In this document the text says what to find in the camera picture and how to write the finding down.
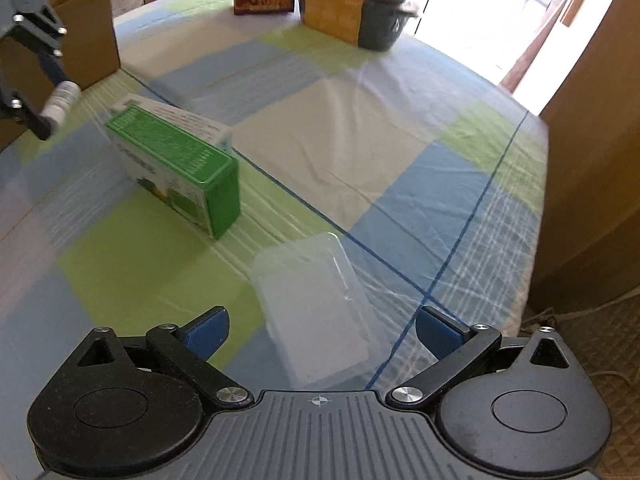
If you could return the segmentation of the clear plastic lid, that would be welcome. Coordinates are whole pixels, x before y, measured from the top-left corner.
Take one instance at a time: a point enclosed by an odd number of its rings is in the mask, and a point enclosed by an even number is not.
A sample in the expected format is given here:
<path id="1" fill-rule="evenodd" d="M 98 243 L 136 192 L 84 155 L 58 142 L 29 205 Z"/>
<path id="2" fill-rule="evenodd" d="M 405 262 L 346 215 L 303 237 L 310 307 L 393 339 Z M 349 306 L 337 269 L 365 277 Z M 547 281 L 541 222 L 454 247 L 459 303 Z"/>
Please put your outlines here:
<path id="1" fill-rule="evenodd" d="M 329 389 L 382 359 L 382 324 L 335 234 L 258 252 L 252 285 L 294 388 Z"/>

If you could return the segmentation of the lower yellow noodle bowl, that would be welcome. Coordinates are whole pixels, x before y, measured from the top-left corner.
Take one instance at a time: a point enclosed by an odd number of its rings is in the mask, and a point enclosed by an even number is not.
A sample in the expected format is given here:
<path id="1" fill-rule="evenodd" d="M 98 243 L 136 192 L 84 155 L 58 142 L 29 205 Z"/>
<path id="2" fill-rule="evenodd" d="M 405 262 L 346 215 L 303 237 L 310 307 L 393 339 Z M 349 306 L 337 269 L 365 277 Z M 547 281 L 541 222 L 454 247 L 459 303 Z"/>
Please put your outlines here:
<path id="1" fill-rule="evenodd" d="M 386 52 L 408 21 L 419 16 L 410 4 L 374 0 L 298 0 L 303 23 L 358 48 Z"/>

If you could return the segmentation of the small white bottle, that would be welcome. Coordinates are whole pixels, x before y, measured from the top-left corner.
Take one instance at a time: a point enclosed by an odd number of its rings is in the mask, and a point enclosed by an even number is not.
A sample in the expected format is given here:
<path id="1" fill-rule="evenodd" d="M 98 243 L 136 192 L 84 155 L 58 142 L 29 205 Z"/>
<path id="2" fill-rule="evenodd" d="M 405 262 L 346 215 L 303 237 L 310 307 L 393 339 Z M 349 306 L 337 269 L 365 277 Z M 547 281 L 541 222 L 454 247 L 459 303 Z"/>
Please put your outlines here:
<path id="1" fill-rule="evenodd" d="M 64 80 L 58 84 L 44 103 L 40 116 L 46 118 L 53 128 L 65 122 L 70 109 L 80 96 L 80 87 L 73 81 Z"/>

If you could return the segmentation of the brown cardboard box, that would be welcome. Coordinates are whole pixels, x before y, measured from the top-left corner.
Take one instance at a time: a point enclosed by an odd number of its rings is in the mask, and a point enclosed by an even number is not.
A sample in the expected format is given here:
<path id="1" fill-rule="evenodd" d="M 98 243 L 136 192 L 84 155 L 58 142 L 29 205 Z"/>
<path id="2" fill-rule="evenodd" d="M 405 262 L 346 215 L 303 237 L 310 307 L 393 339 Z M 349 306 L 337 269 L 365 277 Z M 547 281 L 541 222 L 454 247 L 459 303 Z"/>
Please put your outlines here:
<path id="1" fill-rule="evenodd" d="M 116 72 L 120 66 L 111 0 L 48 0 L 67 30 L 62 58 L 35 54 L 9 36 L 9 0 L 1 0 L 1 78 L 28 99 L 38 114 L 64 80 L 80 90 Z M 29 130 L 1 118 L 1 146 Z"/>

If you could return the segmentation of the checkered tablecloth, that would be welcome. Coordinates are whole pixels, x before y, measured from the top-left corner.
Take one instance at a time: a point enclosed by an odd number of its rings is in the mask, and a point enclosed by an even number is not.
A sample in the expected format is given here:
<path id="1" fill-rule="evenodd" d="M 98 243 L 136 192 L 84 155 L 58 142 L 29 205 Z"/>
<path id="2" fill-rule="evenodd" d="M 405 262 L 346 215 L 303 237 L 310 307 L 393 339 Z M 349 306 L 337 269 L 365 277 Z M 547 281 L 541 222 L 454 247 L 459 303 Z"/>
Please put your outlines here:
<path id="1" fill-rule="evenodd" d="M 116 22 L 122 68 L 65 127 L 1 155 L 1 463 L 39 465 L 29 404 L 88 331 L 139 335 L 221 304 L 214 363 L 252 390 L 288 388 L 250 282 L 258 252 L 322 232 L 376 318 L 350 388 L 386 390 L 430 362 L 421 304 L 507 335 L 520 328 L 544 201 L 548 133 L 506 92 L 427 44 L 385 53 L 295 15 L 230 0 L 160 0 Z M 239 219 L 219 240 L 127 176 L 104 128 L 130 92 L 232 130 Z"/>

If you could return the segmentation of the green white medicine box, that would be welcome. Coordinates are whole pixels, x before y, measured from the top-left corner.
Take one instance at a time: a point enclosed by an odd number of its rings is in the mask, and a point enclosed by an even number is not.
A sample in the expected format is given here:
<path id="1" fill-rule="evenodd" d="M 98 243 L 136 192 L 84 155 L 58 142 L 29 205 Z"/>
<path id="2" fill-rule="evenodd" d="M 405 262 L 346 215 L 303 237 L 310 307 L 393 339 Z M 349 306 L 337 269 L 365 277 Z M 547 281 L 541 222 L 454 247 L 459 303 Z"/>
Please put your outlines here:
<path id="1" fill-rule="evenodd" d="M 215 240 L 239 217 L 240 167 L 231 129 L 129 93 L 105 123 L 137 184 Z"/>

